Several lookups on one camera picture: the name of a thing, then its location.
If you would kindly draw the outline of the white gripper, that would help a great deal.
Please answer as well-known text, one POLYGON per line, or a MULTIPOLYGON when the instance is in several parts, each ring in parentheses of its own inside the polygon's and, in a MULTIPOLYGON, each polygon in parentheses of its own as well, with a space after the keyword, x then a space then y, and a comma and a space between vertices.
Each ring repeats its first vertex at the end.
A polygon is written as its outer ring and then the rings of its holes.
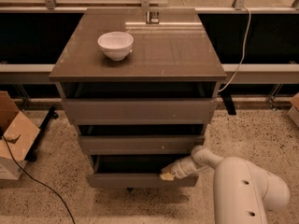
POLYGON ((175 178, 182 179, 194 174, 199 169, 199 165, 191 156, 176 160, 171 167, 165 167, 160 174, 164 181, 173 181, 175 178))

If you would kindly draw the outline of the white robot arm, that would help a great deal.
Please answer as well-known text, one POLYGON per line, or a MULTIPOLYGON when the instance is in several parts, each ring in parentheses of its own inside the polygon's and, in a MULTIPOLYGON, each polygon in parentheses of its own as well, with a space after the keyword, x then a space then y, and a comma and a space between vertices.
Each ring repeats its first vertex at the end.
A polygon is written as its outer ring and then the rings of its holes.
POLYGON ((283 209, 290 201, 289 188, 279 176, 250 161, 223 158, 201 146, 164 167, 160 178, 183 179, 207 167, 214 170, 215 224, 268 224, 265 212, 283 209))

